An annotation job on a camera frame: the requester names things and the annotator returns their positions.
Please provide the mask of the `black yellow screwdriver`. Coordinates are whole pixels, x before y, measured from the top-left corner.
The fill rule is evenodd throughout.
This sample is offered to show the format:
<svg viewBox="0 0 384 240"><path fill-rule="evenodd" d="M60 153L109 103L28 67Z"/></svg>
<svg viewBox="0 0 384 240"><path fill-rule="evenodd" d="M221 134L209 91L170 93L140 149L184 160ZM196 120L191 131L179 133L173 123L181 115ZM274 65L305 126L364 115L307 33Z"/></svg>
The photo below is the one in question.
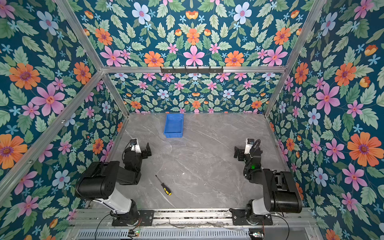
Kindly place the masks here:
<svg viewBox="0 0 384 240"><path fill-rule="evenodd" d="M172 195L171 189L164 182L162 182L162 180L157 175L156 175L156 178L159 180L166 195L171 196Z"/></svg>

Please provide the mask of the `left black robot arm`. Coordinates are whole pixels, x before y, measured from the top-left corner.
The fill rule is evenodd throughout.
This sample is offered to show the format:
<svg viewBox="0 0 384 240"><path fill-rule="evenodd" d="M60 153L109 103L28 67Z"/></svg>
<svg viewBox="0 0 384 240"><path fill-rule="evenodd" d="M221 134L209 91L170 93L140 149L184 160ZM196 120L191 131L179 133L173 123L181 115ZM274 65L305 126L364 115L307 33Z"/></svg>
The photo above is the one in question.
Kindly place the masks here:
<svg viewBox="0 0 384 240"><path fill-rule="evenodd" d="M141 167L144 159L152 155L151 147L140 149L136 139L126 146L120 162L94 162L79 177L76 183L76 195L87 201L100 203L110 209L114 218L113 226L136 226L143 219L134 200L125 197L117 188L137 185L141 179Z"/></svg>

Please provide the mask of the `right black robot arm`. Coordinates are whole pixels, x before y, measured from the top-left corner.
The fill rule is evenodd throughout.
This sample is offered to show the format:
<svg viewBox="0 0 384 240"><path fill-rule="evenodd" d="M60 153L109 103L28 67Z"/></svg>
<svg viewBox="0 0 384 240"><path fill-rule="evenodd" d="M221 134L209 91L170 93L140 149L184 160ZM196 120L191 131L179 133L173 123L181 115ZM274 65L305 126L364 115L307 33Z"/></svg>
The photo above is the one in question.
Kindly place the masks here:
<svg viewBox="0 0 384 240"><path fill-rule="evenodd" d="M235 225L271 225L271 215L274 213L302 212L302 197L292 173L262 167L262 153L260 148L234 148L234 158L245 163L244 178L251 184L261 185L263 190L262 197L250 200L243 213L233 212Z"/></svg>

